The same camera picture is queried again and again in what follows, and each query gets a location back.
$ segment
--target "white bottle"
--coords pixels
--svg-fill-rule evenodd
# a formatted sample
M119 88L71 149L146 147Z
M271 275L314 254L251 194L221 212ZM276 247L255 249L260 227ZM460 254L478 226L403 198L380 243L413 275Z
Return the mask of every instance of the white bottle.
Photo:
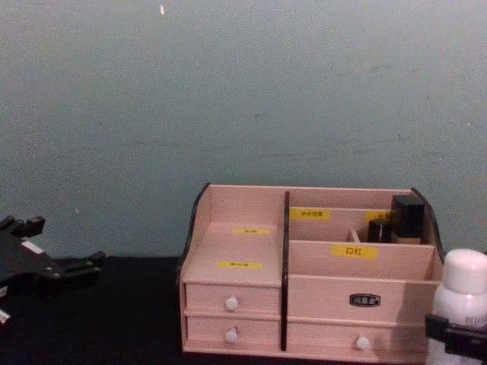
M487 325L487 255L454 249L444 260L443 284L434 295L433 314L450 323L482 328ZM447 354L444 343L429 339L426 365L481 365L482 361Z

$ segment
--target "black table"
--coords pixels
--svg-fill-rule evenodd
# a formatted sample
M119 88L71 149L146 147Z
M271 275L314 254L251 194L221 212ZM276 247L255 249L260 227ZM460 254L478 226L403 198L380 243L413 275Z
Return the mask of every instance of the black table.
M318 364L265 357L179 352L177 258L107 258L96 287L51 300L0 300L11 318L0 330L0 363Z

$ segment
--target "pink wooden box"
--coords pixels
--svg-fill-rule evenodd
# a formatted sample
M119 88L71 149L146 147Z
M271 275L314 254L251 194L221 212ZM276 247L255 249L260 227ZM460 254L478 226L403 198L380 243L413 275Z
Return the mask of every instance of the pink wooden box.
M393 195L425 203L421 245L362 242ZM183 352L424 363L443 256L415 189L208 184L178 267Z

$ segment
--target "white drawer knob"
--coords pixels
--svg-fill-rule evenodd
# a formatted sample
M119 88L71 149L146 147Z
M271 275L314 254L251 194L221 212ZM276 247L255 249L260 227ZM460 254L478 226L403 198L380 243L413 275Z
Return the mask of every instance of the white drawer knob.
M230 331L225 333L225 342L234 344L238 341L237 329L233 327Z
M372 348L371 342L366 337L359 336L356 344L361 350L370 350Z
M225 308L228 312L233 312L238 307L238 300L236 297L228 298L225 301Z

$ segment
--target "teal wall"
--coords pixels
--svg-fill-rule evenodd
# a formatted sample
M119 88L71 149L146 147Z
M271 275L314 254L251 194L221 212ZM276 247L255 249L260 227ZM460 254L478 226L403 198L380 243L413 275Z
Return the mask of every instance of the teal wall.
M399 188L487 247L485 2L0 2L0 214L175 256L203 184Z

